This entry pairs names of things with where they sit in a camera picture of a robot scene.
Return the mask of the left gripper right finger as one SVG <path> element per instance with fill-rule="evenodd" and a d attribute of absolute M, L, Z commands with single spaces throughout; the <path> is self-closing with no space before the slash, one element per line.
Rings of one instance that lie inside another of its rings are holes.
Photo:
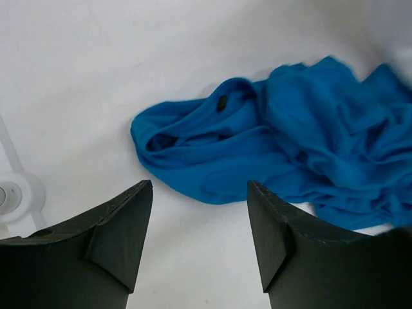
<path fill-rule="evenodd" d="M 272 308 L 410 308 L 411 228 L 342 229 L 250 181 L 247 205 Z"/>

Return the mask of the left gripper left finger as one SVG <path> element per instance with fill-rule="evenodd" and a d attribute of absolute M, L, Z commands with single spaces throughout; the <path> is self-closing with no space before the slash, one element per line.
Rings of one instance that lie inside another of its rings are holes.
<path fill-rule="evenodd" d="M 125 308 L 135 290 L 153 204 L 143 180 L 32 235 L 1 240 L 1 307 Z"/>

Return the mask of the silver clothes rack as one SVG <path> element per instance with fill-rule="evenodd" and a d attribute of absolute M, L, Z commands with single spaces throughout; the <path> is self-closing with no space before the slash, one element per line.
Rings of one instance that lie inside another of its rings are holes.
<path fill-rule="evenodd" d="M 41 214 L 46 191 L 38 177 L 27 173 L 5 123 L 1 121 L 1 223 L 12 236 L 27 237 L 46 227 Z"/>

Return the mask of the blue t shirt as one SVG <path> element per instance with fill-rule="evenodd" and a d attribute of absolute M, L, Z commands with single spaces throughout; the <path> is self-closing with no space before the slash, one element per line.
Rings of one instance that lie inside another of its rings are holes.
<path fill-rule="evenodd" d="M 130 132 L 151 174 L 203 203 L 243 201 L 257 181 L 345 229 L 411 224 L 411 89 L 386 65 L 362 81 L 331 57 L 232 78 Z"/>

